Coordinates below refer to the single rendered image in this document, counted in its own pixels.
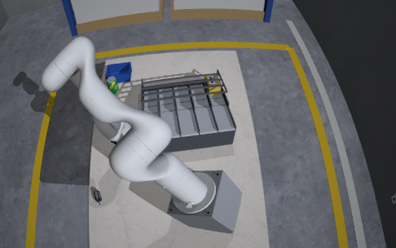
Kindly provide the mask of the yellow butter carton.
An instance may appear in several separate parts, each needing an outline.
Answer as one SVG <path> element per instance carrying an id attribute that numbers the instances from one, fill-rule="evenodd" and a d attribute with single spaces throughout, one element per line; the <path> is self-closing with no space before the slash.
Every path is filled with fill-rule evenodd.
<path id="1" fill-rule="evenodd" d="M 214 76 L 207 76 L 205 77 L 205 80 L 207 79 L 218 79 L 217 75 Z M 221 85 L 220 81 L 213 81 L 213 82 L 205 82 L 206 86 L 213 86 L 213 85 Z M 215 91 L 221 91 L 221 87 L 213 87 L 213 88 L 207 88 L 208 92 L 215 92 Z"/>

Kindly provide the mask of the blue open bin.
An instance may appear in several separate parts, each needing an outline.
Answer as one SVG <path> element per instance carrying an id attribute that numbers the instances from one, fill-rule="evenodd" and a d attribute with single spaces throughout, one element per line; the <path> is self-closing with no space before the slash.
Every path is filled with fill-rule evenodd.
<path id="1" fill-rule="evenodd" d="M 119 64 L 108 64 L 107 72 L 106 72 L 106 81 L 109 77 L 114 76 L 118 82 L 130 82 L 131 77 L 131 63 L 119 63 Z M 119 74 L 119 75 L 117 75 Z"/>

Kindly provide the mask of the green drink can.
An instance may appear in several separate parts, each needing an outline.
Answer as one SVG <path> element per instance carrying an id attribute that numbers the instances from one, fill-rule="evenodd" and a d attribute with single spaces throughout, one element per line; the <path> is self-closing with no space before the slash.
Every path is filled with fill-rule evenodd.
<path id="1" fill-rule="evenodd" d="M 114 76 L 111 76 L 107 80 L 108 89 L 114 94 L 117 95 L 119 92 L 119 87 L 117 84 L 117 79 Z"/>

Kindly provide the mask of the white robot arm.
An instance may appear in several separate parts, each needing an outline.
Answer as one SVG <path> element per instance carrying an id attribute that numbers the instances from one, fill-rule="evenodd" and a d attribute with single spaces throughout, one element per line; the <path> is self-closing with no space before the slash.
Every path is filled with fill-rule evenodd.
<path id="1" fill-rule="evenodd" d="M 172 138 L 169 124 L 124 103 L 100 80 L 95 46 L 89 38 L 71 40 L 43 70 L 41 83 L 47 91 L 56 92 L 67 79 L 78 88 L 82 105 L 107 139 L 115 142 L 124 135 L 109 154 L 109 164 L 119 177 L 131 182 L 155 180 L 173 195 L 175 206 L 184 213 L 200 212 L 212 202 L 216 193 L 213 179 L 194 172 L 203 183 L 177 156 L 162 152 Z"/>

